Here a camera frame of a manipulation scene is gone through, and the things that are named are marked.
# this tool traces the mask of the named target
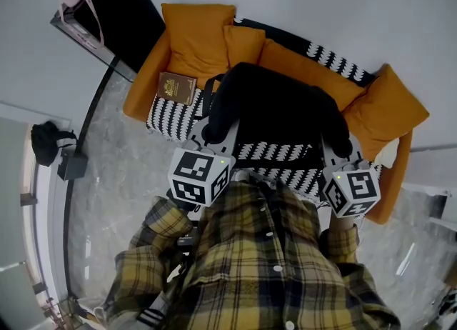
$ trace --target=pink strap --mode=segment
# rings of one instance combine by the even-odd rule
[[[84,1],[89,6],[90,10],[92,11],[92,14],[95,16],[95,20],[97,20],[97,24],[99,25],[100,42],[95,41],[94,42],[95,44],[92,44],[92,42],[90,42],[88,39],[86,39],[86,37],[83,34],[81,34],[79,31],[77,31],[72,25],[66,23],[66,21],[64,20],[64,10],[62,8],[62,4],[59,4],[60,19],[61,19],[62,23],[64,23],[66,25],[68,30],[71,33],[73,33],[76,36],[76,38],[78,38],[83,44],[85,44],[86,46],[88,46],[88,47],[90,47],[92,49],[100,49],[101,47],[104,46],[105,39],[103,37],[103,32],[101,31],[101,25],[100,25],[99,17],[97,16],[97,13],[95,11],[94,4],[92,4],[92,0],[84,0]]]

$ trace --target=sofa armrest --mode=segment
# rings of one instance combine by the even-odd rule
[[[170,39],[165,31],[154,45],[131,85],[124,102],[123,110],[125,115],[139,121],[148,119],[151,105],[157,94],[159,74],[168,66],[170,56]]]
[[[382,169],[381,179],[379,181],[381,200],[366,214],[366,218],[377,224],[385,224],[391,216],[398,194],[400,193],[401,183],[405,177],[412,139],[413,131],[400,137],[397,157],[392,169],[387,169],[386,167]]]

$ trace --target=shirt sleeve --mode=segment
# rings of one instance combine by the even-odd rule
[[[361,307],[364,321],[373,329],[399,329],[400,321],[378,295],[370,272],[357,262],[358,243],[356,225],[346,231],[326,230],[319,239],[321,252],[341,273],[348,306]]]
[[[191,230],[186,212],[156,197],[129,249],[116,256],[116,278],[103,305],[106,322],[150,306],[166,290],[166,278],[183,258],[176,241]]]

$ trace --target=yellow plaid shirt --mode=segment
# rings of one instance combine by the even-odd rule
[[[281,222],[273,221],[272,206]],[[257,186],[230,183],[202,214],[184,280],[167,284],[183,259],[176,241],[192,227],[186,212],[156,200],[129,249],[116,257],[117,275],[104,303],[109,326],[128,327],[126,321],[179,283],[162,323],[167,329],[400,327],[357,263],[357,228],[320,235],[314,205],[281,184],[267,200]]]

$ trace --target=white wall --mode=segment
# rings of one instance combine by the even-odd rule
[[[57,0],[0,0],[0,101],[79,132],[106,66],[50,25],[56,10]]]
[[[152,0],[235,4],[375,72],[390,63],[431,113],[414,146],[457,143],[456,0]]]

